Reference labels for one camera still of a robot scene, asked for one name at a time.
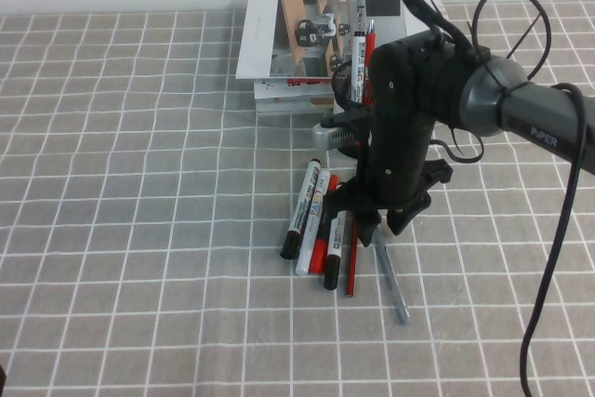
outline book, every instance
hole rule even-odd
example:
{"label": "book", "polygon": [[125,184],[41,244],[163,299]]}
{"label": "book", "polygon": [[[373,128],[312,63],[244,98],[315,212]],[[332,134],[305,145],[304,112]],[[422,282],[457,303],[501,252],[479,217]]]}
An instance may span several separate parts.
{"label": "book", "polygon": [[236,77],[328,79],[370,19],[378,45],[404,37],[401,12],[401,0],[248,0]]}

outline stack of books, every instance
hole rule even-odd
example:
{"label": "stack of books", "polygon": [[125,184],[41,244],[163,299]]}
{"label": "stack of books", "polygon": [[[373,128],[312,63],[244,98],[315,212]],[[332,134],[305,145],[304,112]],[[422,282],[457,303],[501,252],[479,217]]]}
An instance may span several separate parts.
{"label": "stack of books", "polygon": [[370,20],[377,46],[427,30],[401,0],[248,0],[236,78],[254,80],[259,114],[332,109],[333,72]]}

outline marker label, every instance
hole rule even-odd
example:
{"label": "marker label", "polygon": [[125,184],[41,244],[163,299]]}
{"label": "marker label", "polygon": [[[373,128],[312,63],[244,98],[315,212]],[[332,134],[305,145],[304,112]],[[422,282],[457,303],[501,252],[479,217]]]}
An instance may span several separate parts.
{"label": "marker label", "polygon": [[343,245],[343,230],[345,227],[346,212],[340,211],[337,216],[331,220],[330,240],[328,241],[328,256],[341,256],[341,246]]}
{"label": "marker label", "polygon": [[299,197],[297,198],[296,212],[294,213],[291,223],[289,224],[289,230],[291,232],[301,233],[302,229],[304,228],[304,223],[308,217],[310,201],[312,200],[312,195],[314,194],[314,186],[316,185],[316,180],[318,179],[319,175],[320,164],[315,160],[312,160],[308,164],[306,176],[304,177],[304,183],[301,185]]}
{"label": "marker label", "polygon": [[330,179],[331,173],[327,170],[321,171],[318,176],[316,192],[312,198],[312,205],[308,213],[308,222],[306,223],[306,230],[304,231],[301,248],[299,249],[299,257],[297,258],[296,274],[298,276],[305,276],[310,271],[312,253],[314,252],[314,244],[316,243],[316,235],[318,234],[320,217],[323,211],[323,199]]}
{"label": "marker label", "polygon": [[318,176],[318,183],[316,184],[316,191],[312,198],[312,205],[310,206],[310,212],[308,213],[308,223],[306,224],[305,233],[314,233],[314,240],[316,239],[316,233],[318,232],[318,224],[320,223],[320,216],[323,211],[323,199],[328,189],[328,182],[331,179],[331,173],[328,171],[322,171]]}
{"label": "marker label", "polygon": [[353,102],[364,101],[364,62],[365,35],[364,32],[355,32],[351,51],[351,100]]}

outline pen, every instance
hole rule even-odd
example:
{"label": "pen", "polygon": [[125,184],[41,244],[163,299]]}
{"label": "pen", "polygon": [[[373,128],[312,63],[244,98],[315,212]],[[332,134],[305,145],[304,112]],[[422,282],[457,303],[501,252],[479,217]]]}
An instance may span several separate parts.
{"label": "pen", "polygon": [[331,232],[328,239],[328,254],[324,263],[324,288],[335,290],[338,284],[338,269],[341,264],[341,248],[343,245],[343,230],[346,211],[340,211],[331,222]]}
{"label": "pen", "polygon": [[351,100],[364,101],[365,33],[353,32],[351,50]]}
{"label": "pen", "polygon": [[[332,192],[337,187],[338,177],[333,174],[328,182],[328,192]],[[312,252],[312,260],[310,261],[310,274],[324,273],[324,258],[326,258],[326,241],[328,241],[328,233],[330,232],[330,222],[324,225],[324,215],[326,210],[323,208],[323,214],[320,217],[320,225],[318,226],[318,233],[316,234],[316,243],[314,244],[314,251]]]}
{"label": "pen", "polygon": [[370,86],[370,58],[376,48],[376,30],[374,28],[374,20],[371,19],[368,24],[368,31],[365,34],[365,70],[364,70],[364,104],[366,106],[372,105],[372,88]]}
{"label": "pen", "polygon": [[316,243],[316,234],[318,233],[318,226],[320,225],[320,217],[323,211],[323,197],[328,189],[328,183],[331,179],[331,173],[323,169],[320,171],[318,181],[316,183],[316,190],[312,197],[312,205],[310,206],[310,213],[308,213],[308,221],[306,222],[306,230],[301,241],[301,248],[299,249],[299,257],[297,258],[296,274],[298,276],[306,276],[310,270],[310,261],[312,259],[312,252],[314,251],[314,244]]}
{"label": "pen", "polygon": [[298,254],[299,245],[301,244],[301,234],[306,225],[308,218],[308,211],[310,210],[310,203],[314,195],[314,186],[320,174],[320,160],[312,158],[308,163],[306,170],[306,177],[299,190],[297,197],[296,211],[289,224],[289,230],[281,249],[281,257],[285,259],[294,259]]}

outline white marker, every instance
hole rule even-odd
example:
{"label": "white marker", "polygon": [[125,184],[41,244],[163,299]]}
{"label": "white marker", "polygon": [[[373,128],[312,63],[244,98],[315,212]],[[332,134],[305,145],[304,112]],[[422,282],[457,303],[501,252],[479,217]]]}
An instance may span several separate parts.
{"label": "white marker", "polygon": [[281,257],[285,259],[294,259],[298,254],[299,245],[301,244],[301,234],[304,231],[306,225],[306,219],[308,218],[308,210],[310,209],[310,203],[312,196],[314,195],[314,187],[316,186],[316,180],[320,173],[320,160],[312,158],[308,163],[308,169],[306,170],[306,177],[299,190],[299,197],[297,198],[296,211],[294,216],[289,223],[289,230],[285,237],[283,248],[281,249]]}
{"label": "white marker", "polygon": [[351,50],[351,101],[364,102],[365,33],[353,33]]}
{"label": "white marker", "polygon": [[339,211],[331,220],[331,231],[328,236],[328,251],[324,263],[324,288],[335,290],[338,284],[338,269],[341,265],[341,249],[345,230],[346,211]]}
{"label": "white marker", "polygon": [[304,237],[301,240],[299,258],[297,258],[296,274],[298,276],[306,276],[310,270],[310,262],[314,251],[314,244],[316,243],[316,234],[318,234],[320,217],[323,214],[323,199],[326,190],[328,189],[330,179],[330,172],[327,170],[320,171],[318,182],[316,183],[316,191],[312,198],[308,222],[306,223],[306,230],[304,231]]}

